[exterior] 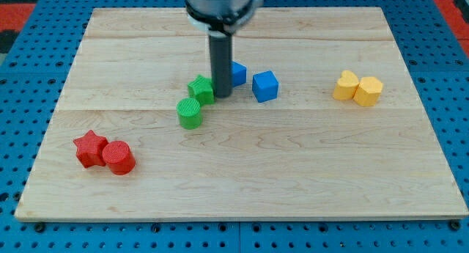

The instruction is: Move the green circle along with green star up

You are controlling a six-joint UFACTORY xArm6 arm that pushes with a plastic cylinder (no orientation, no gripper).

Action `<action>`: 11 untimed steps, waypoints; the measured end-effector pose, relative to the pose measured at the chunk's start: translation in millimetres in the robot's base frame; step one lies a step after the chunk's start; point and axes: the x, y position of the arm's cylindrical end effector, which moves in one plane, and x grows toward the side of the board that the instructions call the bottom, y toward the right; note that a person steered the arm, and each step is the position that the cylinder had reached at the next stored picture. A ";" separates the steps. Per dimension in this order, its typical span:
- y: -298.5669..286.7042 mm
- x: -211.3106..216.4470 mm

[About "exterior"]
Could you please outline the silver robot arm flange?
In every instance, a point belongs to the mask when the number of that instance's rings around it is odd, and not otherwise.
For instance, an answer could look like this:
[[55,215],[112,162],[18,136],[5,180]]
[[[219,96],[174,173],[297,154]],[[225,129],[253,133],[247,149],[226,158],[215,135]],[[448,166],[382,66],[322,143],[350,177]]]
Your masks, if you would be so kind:
[[265,0],[185,0],[189,22],[211,37],[235,34],[254,17]]

